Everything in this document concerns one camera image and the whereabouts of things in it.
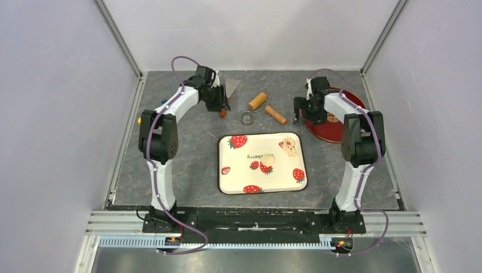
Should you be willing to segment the white strawberry print tray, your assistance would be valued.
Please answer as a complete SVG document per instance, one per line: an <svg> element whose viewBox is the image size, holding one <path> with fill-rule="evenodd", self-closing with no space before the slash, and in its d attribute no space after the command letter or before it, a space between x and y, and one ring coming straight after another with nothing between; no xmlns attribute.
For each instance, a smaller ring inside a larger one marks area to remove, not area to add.
<svg viewBox="0 0 482 273"><path fill-rule="evenodd" d="M226 195L303 191L308 175L296 133L225 135L218 142L218 188Z"/></svg>

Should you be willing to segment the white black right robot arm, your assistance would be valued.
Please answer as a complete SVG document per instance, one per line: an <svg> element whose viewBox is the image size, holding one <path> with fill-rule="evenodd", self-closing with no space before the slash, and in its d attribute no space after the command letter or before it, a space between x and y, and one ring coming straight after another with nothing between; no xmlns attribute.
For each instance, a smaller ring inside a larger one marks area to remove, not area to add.
<svg viewBox="0 0 482 273"><path fill-rule="evenodd" d="M385 154L384 119L351 101L341 89L333 89L326 77L307 78L303 97L293 99L293 123L328 121L332 114L343 125L341 152L346 162L342 185L330 208L329 227L345 231L361 220L360 199L369 173Z"/></svg>

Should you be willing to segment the beige dough piece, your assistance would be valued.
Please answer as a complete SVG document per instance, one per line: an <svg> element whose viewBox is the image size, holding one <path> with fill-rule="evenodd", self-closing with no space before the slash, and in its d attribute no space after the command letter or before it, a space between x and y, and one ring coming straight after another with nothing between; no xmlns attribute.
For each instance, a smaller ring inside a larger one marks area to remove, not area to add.
<svg viewBox="0 0 482 273"><path fill-rule="evenodd" d="M275 162L275 157L273 154L264 154L260 158L260 168L261 169L268 169L269 167L272 167Z"/></svg>

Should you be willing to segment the dark red round plate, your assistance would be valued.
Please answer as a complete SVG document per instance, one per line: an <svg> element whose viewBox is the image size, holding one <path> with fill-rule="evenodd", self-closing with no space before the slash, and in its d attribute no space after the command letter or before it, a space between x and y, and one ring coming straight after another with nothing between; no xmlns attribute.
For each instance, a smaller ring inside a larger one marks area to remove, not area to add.
<svg viewBox="0 0 482 273"><path fill-rule="evenodd" d="M342 141L343 123L332 113L327 113L327 122L315 125L313 121L304 120L303 112L300 113L305 127L317 138L331 142L340 143Z"/></svg>

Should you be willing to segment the metal scraper with wooden handle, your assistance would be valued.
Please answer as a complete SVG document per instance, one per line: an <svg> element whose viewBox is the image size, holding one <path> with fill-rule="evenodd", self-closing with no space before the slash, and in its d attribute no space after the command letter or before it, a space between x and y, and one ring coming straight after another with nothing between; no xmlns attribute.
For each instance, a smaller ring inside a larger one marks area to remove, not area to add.
<svg viewBox="0 0 482 273"><path fill-rule="evenodd" d="M225 79L225 91L228 101L230 100L232 94L235 92L240 83L240 80L234 80L229 78Z"/></svg>

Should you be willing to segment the wooden dough roller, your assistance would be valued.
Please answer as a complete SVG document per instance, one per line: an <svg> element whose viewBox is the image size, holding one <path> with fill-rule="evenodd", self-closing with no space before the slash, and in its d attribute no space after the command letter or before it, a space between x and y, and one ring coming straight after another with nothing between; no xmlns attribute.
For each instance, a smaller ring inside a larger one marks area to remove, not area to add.
<svg viewBox="0 0 482 273"><path fill-rule="evenodd" d="M271 98L269 95L267 95L264 92L260 92L255 98L253 98L248 103L248 108L253 112L263 110L266 113L268 113L271 117L273 117L276 121L278 121L282 125L285 125L287 122L287 119L269 105L270 99Z"/></svg>

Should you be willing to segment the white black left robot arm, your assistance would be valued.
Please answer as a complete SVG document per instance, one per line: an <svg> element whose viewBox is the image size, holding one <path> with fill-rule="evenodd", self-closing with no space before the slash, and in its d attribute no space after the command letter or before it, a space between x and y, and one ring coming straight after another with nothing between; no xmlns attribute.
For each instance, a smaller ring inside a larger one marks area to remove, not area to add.
<svg viewBox="0 0 482 273"><path fill-rule="evenodd" d="M181 81L178 90L155 110L140 117L138 149L151 175L152 201L147 219L156 220L165 232L177 228L176 198L172 186L172 162L179 148L177 122L192 107L204 102L207 111L229 111L226 87L218 72L199 65L193 76Z"/></svg>

